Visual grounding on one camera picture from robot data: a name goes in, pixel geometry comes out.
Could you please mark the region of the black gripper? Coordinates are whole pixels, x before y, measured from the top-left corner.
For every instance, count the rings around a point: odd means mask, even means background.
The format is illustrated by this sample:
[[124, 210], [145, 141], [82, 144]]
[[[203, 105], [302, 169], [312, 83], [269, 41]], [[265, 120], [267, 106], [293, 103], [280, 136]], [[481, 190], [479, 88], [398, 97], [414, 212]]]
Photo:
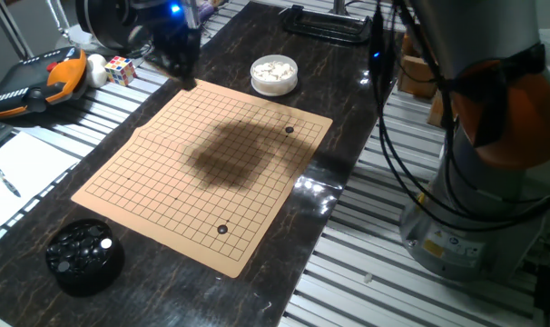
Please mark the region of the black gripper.
[[183, 90], [197, 86], [193, 67], [201, 47], [201, 19], [195, 0], [134, 1], [138, 34], [151, 49], [145, 61], [166, 77], [178, 80]]

